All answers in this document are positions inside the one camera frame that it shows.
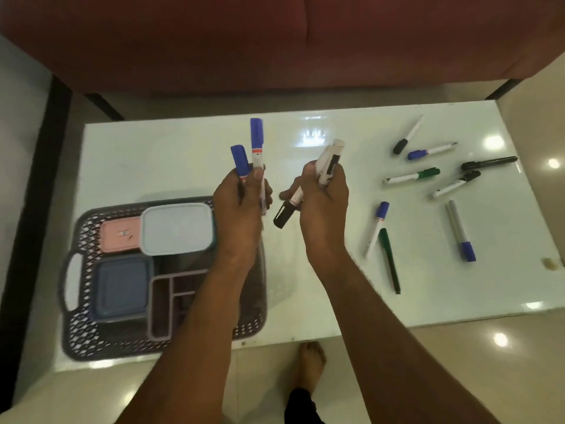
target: person's right arm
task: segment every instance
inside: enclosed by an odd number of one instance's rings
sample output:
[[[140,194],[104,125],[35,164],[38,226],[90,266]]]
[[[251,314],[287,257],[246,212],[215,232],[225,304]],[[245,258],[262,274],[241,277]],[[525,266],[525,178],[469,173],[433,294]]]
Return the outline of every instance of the person's right arm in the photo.
[[[349,256],[342,167],[323,191],[314,164],[307,164],[281,199],[299,185],[308,261],[328,293],[371,422],[498,423],[404,327]]]

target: marker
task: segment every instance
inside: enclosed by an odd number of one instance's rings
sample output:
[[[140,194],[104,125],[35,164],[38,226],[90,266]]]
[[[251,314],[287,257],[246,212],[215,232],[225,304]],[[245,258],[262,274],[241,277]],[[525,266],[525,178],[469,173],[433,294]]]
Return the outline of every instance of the marker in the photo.
[[[469,241],[469,237],[467,236],[467,232],[465,231],[465,227],[463,226],[463,222],[461,221],[461,216],[459,215],[459,211],[457,210],[456,202],[453,199],[449,200],[448,208],[451,213],[451,217],[453,217],[453,221],[457,226],[457,230],[459,231],[459,241],[461,244],[461,251],[465,256],[465,260],[467,262],[476,262],[477,257],[475,257],[473,246]]]
[[[335,165],[340,160],[341,152],[345,147],[345,142],[341,140],[334,140],[333,144],[327,146],[320,157],[317,159],[315,167],[316,167],[316,175],[319,175],[318,184],[321,186],[325,186],[329,183],[329,180],[333,177],[335,172]],[[299,187],[296,192],[294,192],[292,198],[288,201],[285,201],[279,212],[275,216],[273,223],[279,229],[282,229],[290,216],[292,216],[293,212],[298,208],[302,199],[304,198],[304,192],[302,188]]]
[[[478,168],[493,167],[495,165],[502,165],[503,163],[512,163],[518,160],[517,156],[509,156],[507,158],[489,159],[482,162],[465,162],[461,165],[463,171],[476,170]]]
[[[251,119],[251,154],[254,168],[263,168],[263,142],[263,121],[254,117]],[[265,176],[261,179],[260,206],[261,214],[266,215]]]
[[[428,149],[428,150],[414,150],[414,151],[411,151],[410,153],[408,153],[408,160],[419,159],[419,158],[423,158],[424,156],[427,156],[427,155],[433,155],[434,153],[439,153],[441,151],[454,149],[458,145],[459,145],[459,143],[454,141],[454,142],[451,142],[451,143],[442,144],[441,146],[437,146],[437,147],[434,147],[434,148],[431,148],[431,149]]]
[[[236,144],[232,146],[231,149],[233,161],[236,163],[237,175],[240,177],[241,181],[245,183],[245,177],[251,172],[247,155],[245,154],[245,148],[241,144]]]
[[[465,183],[469,183],[474,178],[477,178],[481,175],[480,171],[469,171],[463,177],[458,180],[455,180],[453,183],[448,184],[443,189],[437,189],[434,193],[432,193],[433,198],[437,198],[438,196],[443,195],[444,193],[451,192],[453,189],[458,188],[459,186],[464,185]]]
[[[373,236],[371,237],[371,241],[369,241],[369,245],[367,246],[367,250],[365,251],[365,257],[369,256],[369,253],[373,251],[375,248],[375,244],[377,243],[378,233],[383,228],[386,212],[388,211],[388,207],[390,204],[388,202],[382,201],[381,205],[378,206],[377,212],[375,214],[375,219],[377,222],[375,223],[375,230],[373,231]]]
[[[401,183],[408,180],[419,180],[420,178],[433,177],[440,173],[439,168],[428,168],[427,170],[415,172],[414,174],[401,175],[399,177],[389,177],[384,179],[384,184]]]
[[[399,155],[401,153],[401,151],[404,150],[404,148],[406,147],[406,144],[408,144],[408,142],[416,134],[418,129],[420,129],[420,125],[421,125],[423,119],[424,119],[424,115],[421,115],[420,119],[418,119],[416,124],[412,127],[412,129],[410,129],[410,132],[408,132],[408,135],[406,135],[406,138],[403,138],[399,142],[396,143],[396,145],[394,146],[394,149],[392,149],[392,153],[394,153],[395,155]]]
[[[398,274],[396,272],[396,266],[394,265],[394,258],[392,257],[392,247],[390,246],[390,240],[388,233],[386,233],[386,228],[382,228],[378,234],[378,240],[381,242],[381,247],[385,250],[386,260],[389,263],[390,276],[392,278],[392,285],[396,294],[400,294],[400,282],[398,281]]]

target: forearm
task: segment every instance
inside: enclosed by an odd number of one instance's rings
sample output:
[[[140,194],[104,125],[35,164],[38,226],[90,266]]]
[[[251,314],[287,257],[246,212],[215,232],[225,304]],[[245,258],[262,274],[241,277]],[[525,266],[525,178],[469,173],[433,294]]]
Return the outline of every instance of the forearm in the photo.
[[[497,423],[396,318],[349,256],[321,274],[373,423]]]
[[[232,331],[247,271],[217,261],[175,335],[117,424],[220,422]]]

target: gray basket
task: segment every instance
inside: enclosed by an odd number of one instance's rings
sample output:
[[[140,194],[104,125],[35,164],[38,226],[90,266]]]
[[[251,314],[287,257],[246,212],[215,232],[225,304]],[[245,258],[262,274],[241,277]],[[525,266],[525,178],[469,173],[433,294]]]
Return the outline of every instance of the gray basket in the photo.
[[[91,361],[138,356],[162,351],[169,340],[152,341],[147,336],[147,319],[97,323],[92,319],[92,276],[94,264],[104,254],[99,247],[100,225],[104,221],[139,216],[146,208],[185,202],[204,202],[212,210],[211,197],[171,199],[131,205],[97,208],[87,211],[74,227],[71,250],[63,262],[58,296],[63,313],[62,348],[73,360]],[[208,269],[214,261],[215,248],[187,255],[155,256],[157,276],[185,271]],[[68,265],[75,254],[82,255],[79,302],[74,310],[68,310],[64,300]],[[265,254],[261,245],[254,267],[245,280],[240,297],[240,320],[233,330],[233,339],[243,339],[257,334],[267,319],[267,290],[265,284]]]

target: person's left hand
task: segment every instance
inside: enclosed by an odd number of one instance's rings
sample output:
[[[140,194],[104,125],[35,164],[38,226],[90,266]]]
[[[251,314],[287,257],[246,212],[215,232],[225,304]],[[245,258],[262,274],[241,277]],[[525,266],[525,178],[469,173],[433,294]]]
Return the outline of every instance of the person's left hand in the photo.
[[[232,170],[214,192],[214,213],[218,242],[217,258],[222,265],[247,272],[253,266],[261,238],[261,209],[259,196],[264,170],[255,168],[249,173],[242,187],[243,198],[238,189],[240,179]],[[273,203],[273,189],[265,180],[267,208]]]

